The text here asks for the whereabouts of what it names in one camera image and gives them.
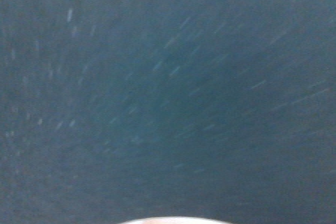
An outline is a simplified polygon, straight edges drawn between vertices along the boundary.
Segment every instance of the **white round object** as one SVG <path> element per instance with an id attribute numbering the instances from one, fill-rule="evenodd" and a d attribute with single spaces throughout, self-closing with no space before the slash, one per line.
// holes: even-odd
<path id="1" fill-rule="evenodd" d="M 232 224 L 232 223 L 205 218 L 172 216 L 172 217 L 152 217 L 146 219 L 137 219 L 124 222 L 121 224 Z"/>

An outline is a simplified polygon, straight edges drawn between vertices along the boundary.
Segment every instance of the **textured surface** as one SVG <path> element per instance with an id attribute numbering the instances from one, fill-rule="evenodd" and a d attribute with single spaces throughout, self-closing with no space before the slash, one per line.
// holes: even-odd
<path id="1" fill-rule="evenodd" d="M 0 1 L 0 223 L 336 223 L 332 0 Z"/>

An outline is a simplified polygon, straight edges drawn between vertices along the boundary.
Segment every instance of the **blurry background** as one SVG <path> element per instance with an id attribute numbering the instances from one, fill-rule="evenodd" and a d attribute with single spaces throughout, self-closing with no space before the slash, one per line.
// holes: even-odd
<path id="1" fill-rule="evenodd" d="M 0 1 L 0 223 L 336 223 L 334 0 Z"/>

